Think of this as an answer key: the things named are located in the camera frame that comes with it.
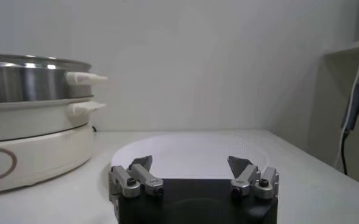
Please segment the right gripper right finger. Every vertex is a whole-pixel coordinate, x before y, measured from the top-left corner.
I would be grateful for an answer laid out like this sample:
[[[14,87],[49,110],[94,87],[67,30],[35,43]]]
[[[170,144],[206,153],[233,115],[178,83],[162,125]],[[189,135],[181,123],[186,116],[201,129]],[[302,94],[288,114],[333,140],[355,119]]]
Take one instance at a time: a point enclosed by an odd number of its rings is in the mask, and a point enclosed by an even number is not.
[[[230,180],[231,196],[242,199],[250,194],[261,200],[272,200],[279,194],[279,173],[266,167],[263,173],[248,159],[229,156],[227,159],[234,179]]]

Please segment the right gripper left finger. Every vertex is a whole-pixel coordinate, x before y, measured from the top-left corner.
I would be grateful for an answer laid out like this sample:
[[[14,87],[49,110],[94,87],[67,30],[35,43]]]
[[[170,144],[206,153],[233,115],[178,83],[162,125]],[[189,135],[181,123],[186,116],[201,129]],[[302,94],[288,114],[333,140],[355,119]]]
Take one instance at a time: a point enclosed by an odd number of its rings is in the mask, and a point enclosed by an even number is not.
[[[120,196],[137,198],[144,193],[153,197],[161,197],[164,193],[164,182],[150,173],[153,158],[151,155],[134,159],[128,168],[112,166],[109,177],[109,200],[115,203]]]

